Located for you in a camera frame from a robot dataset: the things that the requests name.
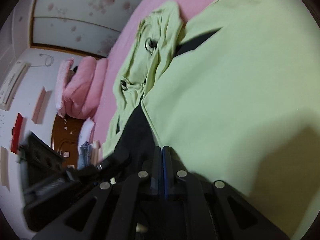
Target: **white wall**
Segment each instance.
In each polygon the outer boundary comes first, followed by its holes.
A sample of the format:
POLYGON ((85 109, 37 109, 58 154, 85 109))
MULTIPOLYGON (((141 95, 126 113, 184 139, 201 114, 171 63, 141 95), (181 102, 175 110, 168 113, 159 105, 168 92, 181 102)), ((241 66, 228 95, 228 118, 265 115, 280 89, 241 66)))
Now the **white wall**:
POLYGON ((20 0, 0 30, 0 86, 8 71, 28 47, 33 0, 20 0))
MULTIPOLYGON (((48 54, 54 58, 52 66, 28 68, 16 92, 10 110, 0 110, 0 146, 6 149, 9 149, 12 138, 11 130, 15 124, 18 113, 21 113, 26 121, 25 128, 22 127, 22 137, 31 130, 50 146, 52 126, 56 116, 54 87, 60 63, 63 59, 74 57, 75 65, 78 65, 82 58, 81 56, 57 51, 26 49, 19 57, 19 60, 27 61, 31 63, 31 65, 44 65, 45 56, 40 57, 40 53, 48 54), (46 91, 49 91, 45 99, 47 103, 44 103, 41 109, 41 112, 45 110, 43 112, 42 123, 34 124, 31 121, 31 116, 42 86, 45 87, 46 91)), ((10 153, 8 161, 9 187, 0 186, 0 208, 12 229, 20 238, 31 238, 34 233, 27 229, 22 215, 24 203, 20 188, 19 164, 16 163, 16 160, 17 156, 10 153)))

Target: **pink bed sheet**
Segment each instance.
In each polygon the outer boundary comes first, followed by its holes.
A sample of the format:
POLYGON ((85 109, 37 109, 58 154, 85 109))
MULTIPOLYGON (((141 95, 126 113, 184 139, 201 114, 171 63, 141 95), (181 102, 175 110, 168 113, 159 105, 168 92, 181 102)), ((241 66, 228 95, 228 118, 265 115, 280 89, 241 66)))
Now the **pink bed sheet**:
MULTIPOLYGON (((104 143, 109 127, 109 122, 116 111, 116 100, 112 92, 113 83, 116 75, 124 62, 131 45, 134 41, 135 33, 139 22, 158 8, 167 0, 142 0, 127 25, 124 27, 116 44, 113 46, 108 57, 108 68, 97 113, 94 117, 96 122, 94 140, 104 143)), ((214 0, 174 0, 180 6, 180 16, 187 22, 193 16, 201 12, 214 0)))

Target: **green garment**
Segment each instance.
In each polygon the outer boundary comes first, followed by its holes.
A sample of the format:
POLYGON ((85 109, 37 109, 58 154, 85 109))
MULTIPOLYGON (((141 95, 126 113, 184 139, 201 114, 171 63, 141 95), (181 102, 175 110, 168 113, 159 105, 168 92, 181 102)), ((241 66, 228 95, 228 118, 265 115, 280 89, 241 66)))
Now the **green garment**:
POLYGON ((239 190, 292 239, 320 210, 320 29, 301 0, 217 0, 141 102, 188 171, 239 190))
POLYGON ((134 44, 113 85, 117 111, 110 121, 106 142, 102 145, 104 157, 113 152, 141 96, 148 94, 168 68, 182 24, 179 7, 174 1, 167 1, 140 22, 134 44), (157 41, 152 54, 150 47, 147 47, 149 51, 145 48, 149 38, 157 41), (121 81, 125 82, 127 89, 121 86, 121 81))

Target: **triangular cutout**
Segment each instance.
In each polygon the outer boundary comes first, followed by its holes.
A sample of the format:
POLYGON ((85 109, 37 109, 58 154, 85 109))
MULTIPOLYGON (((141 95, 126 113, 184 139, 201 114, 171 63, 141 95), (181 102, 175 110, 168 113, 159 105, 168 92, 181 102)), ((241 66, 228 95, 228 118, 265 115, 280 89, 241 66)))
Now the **triangular cutout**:
POLYGON ((258 219, 232 197, 228 197, 228 203, 235 215, 239 228, 245 230, 258 223, 258 219))
POLYGON ((96 198, 90 199, 85 205, 79 208, 66 220, 66 225, 81 232, 84 229, 84 226, 96 202, 96 198))

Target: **silver screw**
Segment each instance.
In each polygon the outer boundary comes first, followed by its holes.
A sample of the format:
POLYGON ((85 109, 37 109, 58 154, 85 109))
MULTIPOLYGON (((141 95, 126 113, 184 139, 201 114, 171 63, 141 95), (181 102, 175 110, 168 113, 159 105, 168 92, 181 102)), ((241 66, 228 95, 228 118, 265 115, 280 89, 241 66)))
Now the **silver screw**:
POLYGON ((148 173, 146 171, 139 171, 138 176, 139 178, 146 178, 148 177, 148 173))
POLYGON ((177 175, 179 178, 183 178, 187 175, 186 171, 177 171, 177 175))
POLYGON ((221 181, 221 180, 217 180, 215 183, 214 183, 215 187, 217 188, 224 188, 224 182, 221 181))
POLYGON ((108 189, 108 188, 110 188, 110 184, 106 181, 102 182, 102 183, 100 183, 100 188, 101 189, 108 189))

